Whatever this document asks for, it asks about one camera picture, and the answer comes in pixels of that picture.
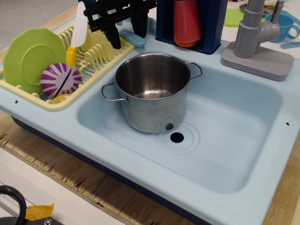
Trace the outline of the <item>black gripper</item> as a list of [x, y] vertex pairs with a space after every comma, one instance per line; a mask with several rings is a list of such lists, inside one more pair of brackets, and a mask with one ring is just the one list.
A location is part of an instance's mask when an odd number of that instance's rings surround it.
[[157, 6], [155, 0], [99, 0], [84, 11], [92, 31], [101, 30], [114, 49], [120, 49], [116, 23], [130, 19], [134, 33], [147, 35], [148, 13]]

